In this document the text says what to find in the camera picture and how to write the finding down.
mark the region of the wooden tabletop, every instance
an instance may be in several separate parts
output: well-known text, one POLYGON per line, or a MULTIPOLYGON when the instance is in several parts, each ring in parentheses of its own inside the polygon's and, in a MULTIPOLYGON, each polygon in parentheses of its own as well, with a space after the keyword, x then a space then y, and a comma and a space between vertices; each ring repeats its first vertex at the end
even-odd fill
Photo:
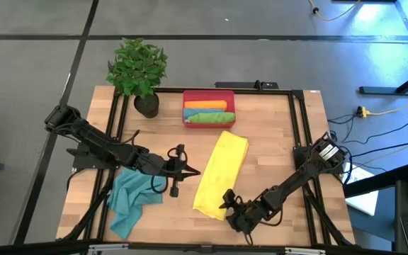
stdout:
MULTIPOLYGON (((327 117, 319 91, 304 91, 312 138, 315 140, 327 131, 327 117)), ((188 164, 204 171, 221 129, 186 129, 182 125, 182 94, 158 93, 160 109, 157 117, 146 119, 133 107, 130 97, 125 120, 123 140, 134 131, 141 132, 135 144, 147 147, 151 152, 166 157, 167 151, 178 144, 185 144, 188 164)), ((97 86, 87 120, 100 130, 106 129, 113 97, 112 86, 97 86)), ((237 121, 230 132, 248 138, 249 148, 242 169, 237 177, 234 192, 244 200, 254 199, 263 189, 282 183, 294 173, 292 147, 295 144, 290 119, 288 97, 281 95, 235 95, 237 121)), ((300 126, 300 137, 304 142, 301 113, 295 102, 300 126)), ((77 174, 70 183, 57 237, 68 234, 89 207, 95 169, 77 174)), ((244 235, 236 233, 226 221, 219 221, 192 209, 201 176, 187 178, 179 183, 179 197, 171 198, 166 192, 163 203, 145 205, 142 216, 130 233, 129 242, 174 243, 174 244, 238 244, 246 245, 244 235)), ((320 176, 324 204, 327 214, 345 238, 354 242, 344 193, 332 175, 320 176)), ((309 246, 305 206, 302 190, 288 196, 284 206, 283 222, 278 227, 258 225, 252 232, 255 245, 309 246)), ((114 212, 108 212, 105 241, 123 242, 109 228, 114 212)), ((278 221, 279 214, 272 219, 278 221)), ((92 237, 96 236, 100 211, 93 221, 92 237)), ((322 242, 318 216, 314 214, 317 238, 322 242)))

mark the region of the black cable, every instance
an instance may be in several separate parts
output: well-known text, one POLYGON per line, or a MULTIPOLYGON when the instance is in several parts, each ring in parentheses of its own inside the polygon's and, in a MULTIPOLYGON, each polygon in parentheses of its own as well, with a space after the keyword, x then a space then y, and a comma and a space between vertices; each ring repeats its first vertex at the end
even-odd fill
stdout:
POLYGON ((343 121, 343 122, 338 122, 338 121, 334 121, 334 120, 327 120, 327 121, 330 122, 330 123, 333 123, 333 124, 344 124, 344 123, 347 123, 347 122, 353 120, 353 119, 356 117, 355 113, 354 113, 354 114, 351 114, 351 115, 349 115, 349 116, 352 116, 352 117, 349 118, 348 120, 343 121))
POLYGON ((251 238, 251 234, 245 234, 245 241, 249 246, 253 246, 253 238, 251 238))
POLYGON ((327 121, 330 121, 330 120, 338 120, 338 119, 340 119, 340 118, 349 117, 349 116, 352 116, 352 115, 353 115, 353 114, 346 114, 346 115, 343 115, 343 116, 339 116, 339 117, 337 117, 337 118, 328 119, 327 121))
POLYGON ((75 138, 73 138, 73 137, 69 137, 69 136, 66 136, 66 135, 63 135, 63 137, 69 138, 69 139, 72 140, 72 141, 75 141, 75 142, 80 143, 80 141, 78 141, 77 139, 75 139, 75 138))
POLYGON ((379 135, 371 135, 370 137, 368 137, 368 138, 366 139, 365 142, 360 142, 360 141, 356 141, 356 140, 351 140, 351 141, 343 141, 343 143, 357 142, 357 143, 359 143, 359 144, 364 145, 364 144, 367 144, 368 141, 369 141, 369 139, 372 138, 372 137, 379 137, 379 136, 382 136, 382 135, 390 134, 391 132, 395 132, 395 131, 401 130, 402 128, 405 128, 406 126, 408 126, 408 123, 407 123, 406 125, 403 125, 403 126, 400 127, 400 128, 395 129, 395 130, 391 130, 391 131, 388 131, 388 132, 384 132, 384 133, 379 134, 379 135))
POLYGON ((132 137, 130 137, 128 140, 126 140, 126 141, 124 141, 124 142, 110 142, 110 141, 108 141, 108 140, 105 139, 105 138, 99 137, 96 133, 91 132, 91 134, 92 134, 94 137, 97 137, 98 139, 100 139, 100 140, 106 142, 107 144, 115 145, 115 146, 121 146, 121 145, 124 145, 124 144, 126 144, 126 143, 128 143, 128 142, 130 142, 130 141, 133 141, 133 140, 135 139, 135 137, 136 137, 139 133, 140 133, 140 130, 136 130, 135 133, 133 133, 132 137))
POLYGON ((370 151, 367 151, 367 152, 364 152, 364 153, 353 155, 353 157, 359 157, 359 156, 363 156, 363 155, 370 154, 370 153, 373 153, 373 152, 379 152, 379 151, 384 150, 384 149, 392 149, 392 148, 401 147, 401 146, 405 146, 405 145, 408 145, 408 143, 399 144, 399 145, 397 144, 397 145, 393 145, 393 146, 389 146, 389 147, 383 147, 383 148, 380 148, 380 149, 373 149, 373 150, 370 150, 370 151))
POLYGON ((349 128, 346 137, 342 140, 342 143, 344 143, 344 141, 347 140, 347 138, 349 137, 349 135, 350 135, 351 132, 352 132, 352 128, 353 128, 353 118, 352 118, 352 120, 351 120, 351 128, 349 128))
POLYGON ((75 175, 77 175, 78 173, 80 173, 81 171, 83 171, 83 170, 76 170, 73 174, 71 174, 70 176, 69 176, 69 178, 67 179, 67 186, 66 186, 66 192, 67 191, 69 191, 69 186, 70 186, 70 181, 71 181, 71 179, 75 176, 75 175))
POLYGON ((334 132, 333 130, 330 130, 330 138, 331 138, 334 142, 338 142, 338 136, 336 135, 336 132, 334 132))
POLYGON ((346 151, 348 153, 348 160, 349 160, 349 163, 350 163, 350 167, 349 167, 349 170, 348 170, 348 173, 347 173, 347 178, 343 183, 343 185, 346 185, 349 182, 349 179, 351 178, 351 174, 352 174, 352 170, 353 170, 352 153, 351 153, 351 151, 349 149, 347 149, 347 147, 345 147, 345 146, 340 146, 340 147, 346 149, 346 151))
MULTIPOLYGON (((158 170, 160 170, 161 172, 164 172, 165 174, 175 174, 175 173, 178 173, 178 172, 182 171, 182 168, 183 168, 183 167, 179 167, 179 168, 178 168, 177 170, 175 170, 175 171, 167 171, 167 170, 165 170, 165 169, 163 169, 163 168, 157 166, 157 165, 156 165, 154 162, 152 162, 149 158, 147 158, 147 157, 145 157, 143 154, 139 153, 136 149, 134 150, 134 152, 135 152, 140 158, 142 158, 143 160, 145 160, 147 163, 151 164, 152 166, 157 167, 158 170)), ((188 155, 187 155, 186 152, 183 152, 183 154, 185 154, 185 160, 183 161, 183 162, 184 162, 183 165, 185 166, 185 165, 187 165, 187 162, 188 162, 188 155)))
POLYGON ((280 220, 277 223, 259 222, 259 224, 264 224, 264 225, 267 225, 267 226, 270 226, 270 227, 279 226, 279 224, 281 224, 281 222, 283 221, 283 210, 284 210, 284 207, 281 208, 280 220))
MULTIPOLYGON (((170 159, 173 158, 173 156, 169 155, 169 153, 171 153, 171 152, 174 151, 174 150, 177 151, 177 147, 174 147, 174 148, 169 149, 169 151, 166 153, 166 155, 168 155, 168 158, 170 158, 170 159)), ((186 152, 182 152, 182 153, 183 153, 183 155, 185 156, 185 159, 184 159, 184 161, 183 161, 183 165, 178 168, 178 169, 180 169, 181 171, 182 171, 182 169, 184 169, 184 168, 186 167, 186 165, 187 165, 187 163, 188 163, 188 155, 186 154, 186 152)), ((171 171, 171 172, 168 172, 168 171, 167 171, 167 173, 176 173, 176 172, 179 172, 179 170, 171 171)))
POLYGON ((376 167, 376 166, 366 166, 365 164, 362 164, 362 163, 356 163, 356 162, 352 162, 352 164, 355 164, 355 165, 360 165, 360 166, 364 166, 364 167, 368 167, 368 168, 370 168, 370 169, 379 169, 379 170, 384 171, 385 173, 387 172, 387 170, 385 170, 385 169, 384 169, 384 168, 382 168, 382 167, 376 167))
POLYGON ((72 124, 71 123, 65 123, 62 125, 58 125, 57 127, 51 129, 51 131, 58 131, 59 129, 64 129, 65 127, 70 127, 72 124))
POLYGON ((237 195, 234 200, 237 202, 237 199, 240 200, 240 203, 244 203, 244 200, 240 195, 237 195))
POLYGON ((157 194, 164 193, 168 189, 168 185, 169 185, 168 184, 168 177, 164 177, 166 179, 166 183, 164 185, 164 188, 161 191, 158 191, 158 190, 155 189, 155 187, 154 187, 154 178, 155 178, 155 176, 152 176, 151 179, 150 179, 150 188, 157 194))

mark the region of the green leaves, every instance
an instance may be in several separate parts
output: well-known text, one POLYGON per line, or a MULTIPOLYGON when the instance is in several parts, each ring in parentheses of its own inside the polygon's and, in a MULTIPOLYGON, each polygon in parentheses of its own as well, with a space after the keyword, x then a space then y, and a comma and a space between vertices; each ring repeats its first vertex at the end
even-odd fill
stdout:
POLYGON ((114 51, 114 62, 108 61, 106 80, 126 95, 144 98, 152 95, 152 87, 160 85, 160 79, 166 76, 168 57, 162 48, 142 42, 142 38, 123 39, 123 44, 114 51))

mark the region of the orange cloth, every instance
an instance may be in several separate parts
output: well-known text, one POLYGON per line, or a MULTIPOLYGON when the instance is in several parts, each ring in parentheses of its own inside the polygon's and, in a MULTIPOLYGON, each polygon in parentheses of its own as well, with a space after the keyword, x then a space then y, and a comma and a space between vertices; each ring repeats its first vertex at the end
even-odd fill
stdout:
POLYGON ((186 101, 185 108, 199 108, 199 109, 222 109, 226 110, 227 103, 224 100, 214 101, 186 101))

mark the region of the teal cloth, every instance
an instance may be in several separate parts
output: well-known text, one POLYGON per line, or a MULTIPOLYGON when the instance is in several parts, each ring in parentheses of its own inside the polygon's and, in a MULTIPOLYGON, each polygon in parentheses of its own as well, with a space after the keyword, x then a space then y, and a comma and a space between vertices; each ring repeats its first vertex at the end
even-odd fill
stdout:
POLYGON ((223 109, 199 109, 199 108, 184 108, 183 119, 186 120, 189 117, 198 113, 222 113, 223 109))
MULTIPOLYGON (((150 186, 152 176, 124 168, 115 179, 113 190, 108 199, 111 210, 116 215, 111 223, 113 230, 120 238, 127 239, 136 222, 141 217, 142 205, 163 203, 163 194, 155 193, 150 186)), ((154 178, 156 190, 166 185, 164 177, 154 178)))

